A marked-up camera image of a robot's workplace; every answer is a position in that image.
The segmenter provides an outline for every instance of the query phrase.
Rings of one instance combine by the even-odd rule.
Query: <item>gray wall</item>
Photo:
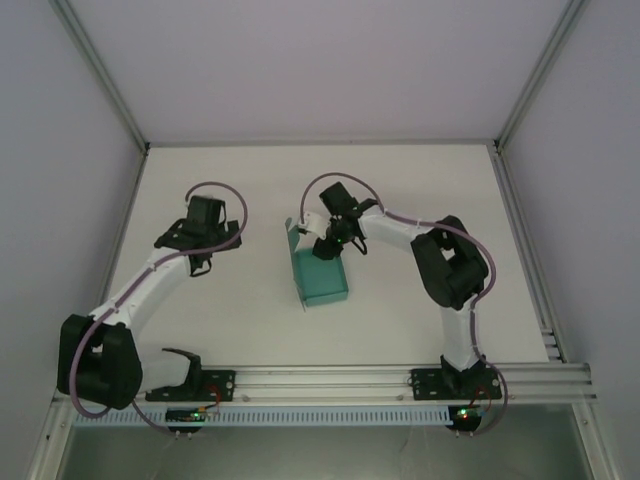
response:
[[[640,478],[640,2],[594,1],[507,151],[575,359]]]
[[[45,0],[0,2],[0,449],[23,478],[58,334],[96,304],[138,152]]]
[[[153,142],[493,138],[566,0],[71,0]]]

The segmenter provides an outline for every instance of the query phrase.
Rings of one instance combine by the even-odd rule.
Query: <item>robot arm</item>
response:
[[[331,217],[305,212],[298,224],[302,232],[318,237],[313,248],[316,257],[335,258],[347,243],[366,254],[366,240],[379,240],[414,256],[427,293],[440,306],[443,371],[449,372],[451,388],[459,389],[467,372],[483,367],[474,353],[470,333],[470,303],[484,288],[488,275],[487,264],[477,248],[449,232],[394,220],[374,200],[358,203],[339,182],[320,198]],[[453,216],[438,223],[466,232],[462,222]]]
[[[223,201],[193,196],[186,218],[158,238],[143,267],[118,293],[88,316],[71,315],[65,321],[60,335],[58,389],[69,393],[78,345],[94,320],[109,310],[113,313],[98,327],[80,358],[76,375],[80,398],[121,409],[138,392],[160,387],[198,389],[202,372],[197,355],[170,348],[138,349],[136,340],[178,285],[211,270],[211,253],[188,252],[221,245],[238,231],[237,221],[227,222]],[[238,237],[226,249],[238,248],[240,243]],[[174,258],[161,261],[171,255]]]

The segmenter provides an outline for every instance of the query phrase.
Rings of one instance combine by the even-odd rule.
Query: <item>white table surface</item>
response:
[[[117,291],[153,242],[184,217],[193,184],[232,184],[249,204],[238,250],[215,254],[208,275],[189,279],[161,305],[138,343],[183,348],[205,365],[375,365],[437,363],[439,310],[412,256],[370,242],[369,255],[343,254],[345,302],[303,311],[293,282],[284,222],[315,176],[343,171],[369,182],[391,210],[428,220],[458,216],[496,259],[498,282],[480,302],[479,335],[496,362],[546,362],[545,346],[485,146],[289,146],[152,149],[112,284]],[[312,191],[308,207],[324,212]],[[359,200],[365,192],[344,181]],[[228,200],[228,192],[200,193]]]

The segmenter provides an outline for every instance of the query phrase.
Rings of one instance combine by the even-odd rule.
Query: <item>purple cable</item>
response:
[[[245,227],[247,226],[247,220],[248,220],[248,216],[249,216],[249,209],[247,207],[247,202],[244,200],[244,198],[242,197],[240,192],[238,192],[238,190],[236,190],[235,188],[233,188],[230,185],[227,185],[226,183],[221,183],[221,182],[202,182],[202,183],[198,183],[197,185],[194,185],[193,187],[191,187],[187,191],[187,194],[185,195],[185,201],[187,201],[187,202],[189,201],[189,197],[191,196],[191,194],[196,189],[198,189],[200,187],[205,187],[205,186],[221,187],[221,188],[224,188],[226,190],[229,190],[236,197],[238,197],[238,200],[240,200],[240,203],[242,205],[242,211],[243,211],[243,219],[242,219],[242,225],[240,225],[240,229],[229,240],[227,240],[226,242],[221,243],[220,245],[216,245],[215,247],[199,248],[199,249],[193,249],[193,250],[186,250],[186,251],[183,251],[183,252],[175,252],[175,253],[171,253],[171,254],[169,254],[169,255],[167,255],[165,257],[162,257],[161,259],[157,260],[151,267],[149,267],[146,270],[144,270],[140,274],[140,276],[138,278],[136,278],[134,282],[131,283],[129,288],[127,288],[127,290],[122,294],[122,296],[115,301],[114,307],[109,308],[106,312],[104,312],[100,317],[98,317],[93,322],[91,327],[89,327],[89,329],[87,330],[87,333],[84,334],[84,336],[82,337],[82,340],[80,340],[80,343],[78,344],[78,348],[76,349],[76,353],[73,356],[73,361],[71,362],[71,371],[69,372],[69,394],[71,396],[71,403],[73,403],[73,406],[78,411],[78,413],[80,413],[81,415],[83,415],[85,417],[88,417],[88,418],[96,419],[96,418],[100,418],[100,417],[106,415],[110,410],[110,408],[105,408],[101,412],[93,413],[93,412],[90,412],[89,410],[85,409],[82,406],[82,404],[80,403],[80,398],[78,397],[78,390],[77,390],[77,385],[76,385],[76,383],[77,383],[77,375],[78,375],[78,366],[80,365],[80,358],[82,357],[82,352],[84,352],[85,348],[87,348],[87,344],[89,343],[89,340],[91,339],[91,336],[100,327],[100,325],[102,325],[114,312],[116,312],[118,310],[118,308],[120,308],[120,306],[122,306],[122,304],[124,302],[126,302],[127,299],[133,294],[133,292],[135,292],[135,290],[140,286],[140,284],[142,282],[144,282],[144,280],[149,275],[151,275],[155,271],[155,269],[157,269],[160,265],[163,265],[164,263],[166,263],[169,260],[172,260],[172,259],[174,259],[176,257],[185,257],[185,256],[188,256],[188,255],[199,255],[199,254],[203,254],[203,253],[215,253],[215,252],[218,252],[220,250],[223,250],[223,249],[227,248],[228,246],[232,245],[238,238],[240,238],[240,235],[242,234],[242,232],[244,231]],[[133,407],[136,409],[136,411],[139,414],[141,413],[139,411],[139,409],[137,408],[137,405],[135,405],[135,403],[134,403]],[[145,421],[149,420],[144,415],[141,415],[141,416],[142,416],[143,420],[145,420]]]
[[[438,228],[440,230],[445,230],[454,235],[458,235],[459,237],[462,237],[465,240],[473,243],[478,248],[478,250],[482,252],[482,255],[486,258],[487,263],[489,264],[489,271],[491,272],[491,278],[489,279],[489,283],[487,284],[487,286],[473,300],[471,300],[470,309],[469,309],[469,330],[471,335],[473,353],[476,355],[478,360],[484,363],[487,367],[491,368],[496,373],[498,378],[500,378],[500,381],[502,382],[502,385],[504,387],[504,392],[503,392],[504,400],[503,400],[502,408],[500,409],[500,412],[498,413],[498,415],[496,415],[493,418],[492,422],[489,425],[487,425],[482,430],[476,433],[467,433],[467,432],[462,432],[462,433],[468,436],[477,436],[477,435],[482,435],[483,433],[487,433],[490,430],[493,430],[496,427],[496,425],[500,423],[500,421],[502,420],[502,417],[504,417],[505,413],[507,412],[507,406],[509,404],[509,388],[507,387],[507,381],[504,378],[504,375],[502,374],[500,369],[493,363],[489,362],[484,357],[484,355],[482,355],[482,352],[480,352],[480,349],[478,348],[477,319],[476,319],[476,311],[475,311],[476,305],[478,304],[478,302],[482,300],[484,297],[486,297],[487,294],[493,289],[494,285],[496,284],[497,268],[496,268],[496,263],[493,257],[491,256],[491,253],[489,253],[489,250],[482,243],[480,243],[480,241],[478,241],[468,233],[463,232],[462,230],[459,230],[454,227],[450,227],[449,225],[443,225],[437,222],[427,222],[423,220],[416,220],[413,218],[404,217],[402,215],[398,215],[397,213],[393,213],[393,212],[390,212],[389,210],[386,210],[384,208],[384,205],[382,204],[380,195],[378,195],[378,193],[373,189],[373,187],[371,187],[365,181],[357,177],[354,177],[353,175],[349,175],[348,173],[342,173],[342,172],[323,173],[322,175],[319,175],[318,177],[314,178],[311,181],[311,183],[307,185],[307,188],[304,190],[304,193],[302,194],[302,199],[300,201],[301,221],[304,218],[305,200],[307,199],[307,195],[309,194],[311,187],[313,187],[316,183],[318,183],[318,181],[327,177],[344,177],[344,178],[348,178],[349,180],[353,180],[354,182],[362,185],[367,190],[369,190],[371,195],[373,195],[373,198],[376,200],[376,202],[378,202],[378,206],[387,217],[407,225],[420,225],[421,227]]]

